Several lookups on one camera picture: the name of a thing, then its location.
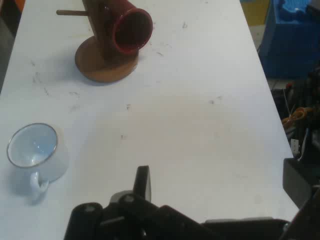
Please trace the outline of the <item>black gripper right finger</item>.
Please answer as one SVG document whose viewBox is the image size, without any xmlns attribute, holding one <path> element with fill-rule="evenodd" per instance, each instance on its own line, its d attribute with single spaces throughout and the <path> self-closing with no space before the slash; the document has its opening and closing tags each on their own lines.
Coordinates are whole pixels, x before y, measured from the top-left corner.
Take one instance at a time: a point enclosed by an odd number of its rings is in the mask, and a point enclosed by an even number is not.
<svg viewBox="0 0 320 240">
<path fill-rule="evenodd" d="M 294 158 L 283 162 L 282 186 L 298 207 L 286 224 L 281 240 L 318 240 L 320 238 L 320 165 Z"/>
</svg>

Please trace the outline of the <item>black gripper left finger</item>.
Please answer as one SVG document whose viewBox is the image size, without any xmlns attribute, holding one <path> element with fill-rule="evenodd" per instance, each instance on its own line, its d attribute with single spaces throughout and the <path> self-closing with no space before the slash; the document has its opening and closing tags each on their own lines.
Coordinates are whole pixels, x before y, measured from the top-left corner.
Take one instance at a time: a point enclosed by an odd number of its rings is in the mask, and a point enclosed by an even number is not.
<svg viewBox="0 0 320 240">
<path fill-rule="evenodd" d="M 139 166 L 133 189 L 118 192 L 107 207 L 96 202 L 75 207 L 66 240 L 213 240 L 208 228 L 164 205 L 151 203 L 149 166 Z"/>
</svg>

